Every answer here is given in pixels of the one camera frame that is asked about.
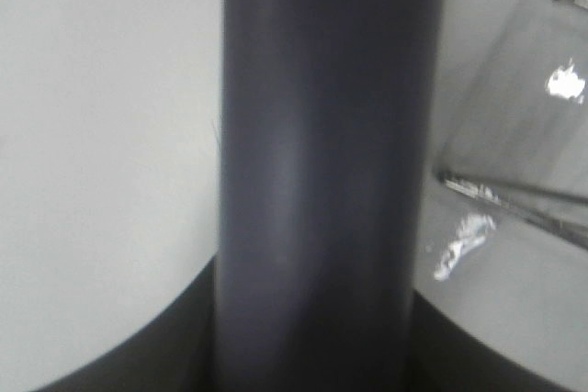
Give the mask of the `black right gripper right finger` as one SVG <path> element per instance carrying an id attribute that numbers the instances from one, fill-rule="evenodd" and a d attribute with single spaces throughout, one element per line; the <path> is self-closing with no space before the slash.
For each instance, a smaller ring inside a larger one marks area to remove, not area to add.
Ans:
<path id="1" fill-rule="evenodd" d="M 471 336 L 413 292 L 405 391 L 559 391 L 560 385 Z"/>

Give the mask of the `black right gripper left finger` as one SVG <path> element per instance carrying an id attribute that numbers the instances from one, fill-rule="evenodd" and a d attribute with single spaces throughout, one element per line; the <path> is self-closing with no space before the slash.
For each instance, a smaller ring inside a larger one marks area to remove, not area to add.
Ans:
<path id="1" fill-rule="evenodd" d="M 197 391 L 209 359 L 215 260 L 126 341 L 43 391 Z"/>

